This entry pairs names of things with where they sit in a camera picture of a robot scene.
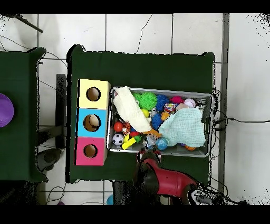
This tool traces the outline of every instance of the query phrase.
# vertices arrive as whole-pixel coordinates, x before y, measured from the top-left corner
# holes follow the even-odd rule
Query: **purple bowl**
[[[14,107],[11,100],[0,94],[0,127],[6,126],[13,118]]]

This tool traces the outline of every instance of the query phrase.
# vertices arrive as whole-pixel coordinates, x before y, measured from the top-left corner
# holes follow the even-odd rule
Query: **storage bin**
[[[116,145],[113,144],[112,138],[115,134],[113,129],[113,124],[118,121],[116,118],[116,107],[113,104],[114,91],[119,87],[113,87],[110,91],[109,96],[109,125],[107,132],[107,148],[113,152],[119,153],[137,153],[142,149],[142,141],[140,143],[135,143],[128,147],[126,150],[117,148]],[[140,88],[129,88],[131,92],[143,93],[143,92],[152,92],[156,95],[163,94],[168,98],[173,96],[180,96],[183,100],[187,98],[191,99],[205,99],[206,107],[203,110],[202,120],[201,122],[204,125],[205,131],[205,144],[202,147],[196,148],[194,151],[188,151],[185,147],[180,144],[176,144],[175,146],[169,146],[164,151],[161,151],[162,155],[173,155],[173,156],[190,156],[190,157],[206,157],[210,153],[210,143],[211,143],[211,132],[213,128],[213,106],[214,106],[214,98],[211,94],[201,94],[196,92],[181,92],[181,91],[169,91],[169,90],[156,90],[156,89],[140,89]]]

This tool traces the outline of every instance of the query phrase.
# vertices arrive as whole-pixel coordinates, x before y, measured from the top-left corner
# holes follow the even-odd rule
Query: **blue ball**
[[[160,112],[164,111],[164,105],[169,102],[168,97],[165,95],[157,95],[158,102],[156,105],[156,109]]]
[[[156,142],[158,150],[165,150],[167,148],[167,141],[165,138],[159,138]]]
[[[161,115],[156,114],[151,119],[152,128],[155,130],[158,130],[159,126],[163,123],[163,120],[161,120]]]
[[[106,204],[109,206],[113,205],[113,194],[108,197]]]

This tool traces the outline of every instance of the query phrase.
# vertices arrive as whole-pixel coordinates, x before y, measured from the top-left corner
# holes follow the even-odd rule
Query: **stacked cubes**
[[[104,165],[110,88],[107,81],[78,80],[75,165]]]

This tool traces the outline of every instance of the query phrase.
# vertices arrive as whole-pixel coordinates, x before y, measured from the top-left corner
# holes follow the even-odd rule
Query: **green table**
[[[66,142],[66,180],[132,180],[137,162],[135,153],[108,151],[104,166],[73,165],[78,79],[106,80],[112,86],[210,94],[213,60],[211,52],[203,55],[125,54],[86,52],[81,45],[71,47],[67,53],[67,91],[71,94],[71,99],[67,100],[67,136],[71,137]],[[162,167],[186,172],[208,184],[209,157],[162,156]]]
[[[12,121],[0,128],[0,180],[47,181],[35,166],[37,63],[44,51],[0,52],[0,92],[14,106]]]

